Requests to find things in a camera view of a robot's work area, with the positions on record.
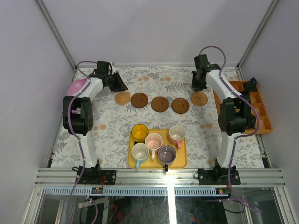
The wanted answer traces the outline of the woven rattan coaster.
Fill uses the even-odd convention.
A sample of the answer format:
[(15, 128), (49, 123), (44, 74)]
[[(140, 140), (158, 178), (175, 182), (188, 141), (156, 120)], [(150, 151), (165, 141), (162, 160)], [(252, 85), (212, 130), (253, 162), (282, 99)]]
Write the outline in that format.
[(191, 96), (190, 96), (190, 100), (191, 102), (196, 105), (196, 106), (204, 106), (208, 103), (208, 97), (205, 93), (203, 92), (194, 92)]
[(118, 105), (126, 105), (130, 102), (131, 94), (129, 91), (119, 92), (115, 95), (114, 100)]

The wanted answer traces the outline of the brown wooden coaster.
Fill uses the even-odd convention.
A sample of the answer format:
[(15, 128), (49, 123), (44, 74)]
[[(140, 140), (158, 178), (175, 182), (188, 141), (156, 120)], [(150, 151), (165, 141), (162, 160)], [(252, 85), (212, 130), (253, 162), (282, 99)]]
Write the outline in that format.
[(148, 104), (148, 97), (144, 93), (135, 93), (130, 102), (135, 108), (143, 108)]
[(184, 114), (189, 110), (189, 102), (184, 98), (176, 98), (171, 103), (171, 108), (175, 113)]
[(156, 112), (164, 112), (169, 108), (169, 101), (165, 97), (155, 97), (151, 101), (151, 108)]

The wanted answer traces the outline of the salmon pink mug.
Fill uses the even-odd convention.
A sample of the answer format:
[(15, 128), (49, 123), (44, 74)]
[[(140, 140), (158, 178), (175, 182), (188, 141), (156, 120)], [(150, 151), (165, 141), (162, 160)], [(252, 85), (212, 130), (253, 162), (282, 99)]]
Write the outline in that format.
[(169, 129), (169, 141), (176, 146), (178, 150), (182, 147), (182, 142), (185, 139), (185, 130), (183, 127), (175, 125)]

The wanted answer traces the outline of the purple black-handled mug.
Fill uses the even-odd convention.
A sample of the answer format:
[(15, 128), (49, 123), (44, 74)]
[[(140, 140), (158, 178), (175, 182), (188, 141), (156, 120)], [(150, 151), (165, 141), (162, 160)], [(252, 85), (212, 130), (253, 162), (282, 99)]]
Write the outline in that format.
[(158, 161), (164, 168), (164, 172), (168, 172), (169, 166), (171, 166), (174, 163), (176, 156), (176, 150), (172, 146), (164, 145), (160, 147), (157, 153), (157, 157)]

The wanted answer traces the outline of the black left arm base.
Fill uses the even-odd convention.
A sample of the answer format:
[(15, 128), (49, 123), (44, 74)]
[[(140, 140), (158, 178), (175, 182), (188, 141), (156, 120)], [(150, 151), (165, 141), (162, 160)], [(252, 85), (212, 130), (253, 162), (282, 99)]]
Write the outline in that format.
[(116, 173), (116, 170), (104, 170), (101, 169), (99, 164), (96, 164), (95, 167), (84, 169), (78, 184), (115, 185)]

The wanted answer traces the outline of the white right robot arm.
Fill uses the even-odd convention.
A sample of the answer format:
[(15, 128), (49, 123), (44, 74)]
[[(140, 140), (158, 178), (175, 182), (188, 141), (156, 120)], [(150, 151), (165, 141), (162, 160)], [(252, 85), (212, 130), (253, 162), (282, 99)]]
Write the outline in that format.
[(211, 64), (206, 54), (196, 56), (194, 62), (196, 70), (192, 73), (192, 89), (202, 91), (209, 85), (222, 101), (218, 115), (222, 142), (217, 157), (217, 163), (221, 168), (213, 172), (213, 179), (218, 184), (224, 184), (230, 178), (226, 168), (233, 166), (235, 140), (251, 125), (251, 99), (237, 91), (220, 74), (220, 66), (216, 63)]

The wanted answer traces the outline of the pink star-patterned cloth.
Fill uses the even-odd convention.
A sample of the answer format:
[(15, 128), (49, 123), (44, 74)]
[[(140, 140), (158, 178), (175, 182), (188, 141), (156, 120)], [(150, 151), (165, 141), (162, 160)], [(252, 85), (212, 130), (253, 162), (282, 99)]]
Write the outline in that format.
[(75, 96), (87, 83), (87, 78), (72, 82), (67, 90), (66, 96)]

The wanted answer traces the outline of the floral patterned table mat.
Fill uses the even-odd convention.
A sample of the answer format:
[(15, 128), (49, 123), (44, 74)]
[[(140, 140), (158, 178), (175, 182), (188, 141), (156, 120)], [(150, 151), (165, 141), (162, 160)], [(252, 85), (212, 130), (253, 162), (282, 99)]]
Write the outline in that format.
[[(148, 100), (162, 96), (172, 102), (176, 98), (190, 99), (191, 67), (118, 68), (131, 95), (144, 93)], [(185, 114), (171, 108), (154, 111), (150, 105), (137, 109), (131, 104), (119, 105), (115, 94), (103, 89), (93, 100), (94, 126), (91, 132), (93, 148), (102, 168), (126, 168), (131, 129), (144, 124), (150, 129), (182, 126), (186, 132), (187, 168), (212, 168), (221, 147), (221, 131), (213, 90), (204, 90), (208, 102), (204, 106), (190, 105)]]

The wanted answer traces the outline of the yellow glass mug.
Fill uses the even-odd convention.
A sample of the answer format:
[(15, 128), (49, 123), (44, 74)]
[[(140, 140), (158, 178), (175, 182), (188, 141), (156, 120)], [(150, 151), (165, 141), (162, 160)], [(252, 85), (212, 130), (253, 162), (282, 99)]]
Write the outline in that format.
[(134, 139), (134, 141), (137, 141), (138, 143), (144, 143), (146, 137), (149, 134), (148, 128), (143, 124), (137, 124), (131, 129), (131, 136)]

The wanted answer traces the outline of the dark green rolled tie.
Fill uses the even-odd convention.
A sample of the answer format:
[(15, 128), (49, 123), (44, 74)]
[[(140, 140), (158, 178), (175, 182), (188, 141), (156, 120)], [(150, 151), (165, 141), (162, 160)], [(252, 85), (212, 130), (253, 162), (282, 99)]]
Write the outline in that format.
[(252, 77), (249, 81), (243, 83), (243, 87), (245, 91), (248, 92), (257, 92), (257, 80), (255, 77)]

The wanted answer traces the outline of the light pink mug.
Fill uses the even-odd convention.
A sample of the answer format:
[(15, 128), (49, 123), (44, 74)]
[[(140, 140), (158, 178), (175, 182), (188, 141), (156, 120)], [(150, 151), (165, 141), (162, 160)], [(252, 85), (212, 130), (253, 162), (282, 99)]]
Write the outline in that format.
[(150, 151), (151, 159), (154, 160), (156, 153), (158, 152), (160, 147), (163, 145), (163, 138), (157, 133), (150, 133), (145, 138), (145, 144)]

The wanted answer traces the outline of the yellow plastic tray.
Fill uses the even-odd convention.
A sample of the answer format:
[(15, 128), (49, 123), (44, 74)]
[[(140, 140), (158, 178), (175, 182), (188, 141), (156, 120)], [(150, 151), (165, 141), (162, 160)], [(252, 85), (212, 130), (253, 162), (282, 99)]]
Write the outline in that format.
[[(185, 139), (181, 143), (181, 149), (178, 150), (175, 145), (173, 145), (169, 141), (169, 129), (149, 129), (149, 133), (157, 133), (163, 138), (164, 145), (170, 145), (175, 148), (177, 156), (174, 160), (173, 164), (170, 165), (170, 169), (183, 169), (187, 165), (187, 155), (186, 155), (186, 141)], [(128, 145), (128, 158), (127, 158), (127, 164), (130, 168), (135, 169), (136, 167), (136, 161), (133, 158), (131, 151), (132, 147), (134, 146), (134, 138), (130, 134), (129, 136), (129, 145)], [(159, 162), (159, 159), (157, 158), (157, 155), (155, 156), (155, 159), (151, 159), (151, 155), (149, 155), (148, 159), (143, 162), (140, 165), (140, 169), (162, 169), (163, 166)]]

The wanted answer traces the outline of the orange wooden divided tray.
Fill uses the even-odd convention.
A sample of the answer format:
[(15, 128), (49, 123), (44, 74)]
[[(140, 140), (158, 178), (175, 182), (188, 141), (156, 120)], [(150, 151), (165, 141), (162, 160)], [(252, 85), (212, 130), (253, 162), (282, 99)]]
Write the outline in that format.
[[(249, 82), (247, 81), (229, 81), (231, 85), (239, 92), (245, 91), (243, 84)], [(220, 107), (222, 104), (222, 100), (219, 99), (216, 92), (213, 90), (214, 99), (215, 99), (215, 105), (217, 114), (220, 114)], [(266, 108), (264, 106), (262, 97), (260, 95), (259, 89), (256, 85), (256, 91), (249, 91), (249, 95), (251, 98), (251, 104), (254, 106), (255, 110), (258, 112), (260, 117), (260, 127), (256, 134), (269, 134), (273, 131), (270, 119), (268, 117), (268, 113), (266, 111)], [(255, 131), (255, 128), (246, 128), (245, 132), (243, 134), (251, 134)]]

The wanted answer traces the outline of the white blue-handled mug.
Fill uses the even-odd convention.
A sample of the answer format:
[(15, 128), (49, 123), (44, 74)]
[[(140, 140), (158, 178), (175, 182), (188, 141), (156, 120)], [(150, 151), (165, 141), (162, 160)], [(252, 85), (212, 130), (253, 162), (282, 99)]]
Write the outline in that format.
[(139, 169), (141, 164), (144, 163), (149, 156), (149, 149), (144, 143), (136, 143), (132, 147), (131, 154), (136, 161), (136, 169)]

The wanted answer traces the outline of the aluminium frame rail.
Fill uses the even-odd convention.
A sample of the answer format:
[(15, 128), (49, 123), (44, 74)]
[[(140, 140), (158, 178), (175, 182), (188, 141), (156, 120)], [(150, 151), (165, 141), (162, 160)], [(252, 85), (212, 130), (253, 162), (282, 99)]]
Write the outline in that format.
[[(243, 187), (286, 187), (282, 171), (278, 168), (238, 168)], [(199, 184), (195, 179), (197, 169), (162, 170), (117, 168), (115, 185), (118, 187), (162, 187), (172, 184), (191, 187)], [(36, 186), (72, 186), (76, 173), (70, 168), (40, 168)]]

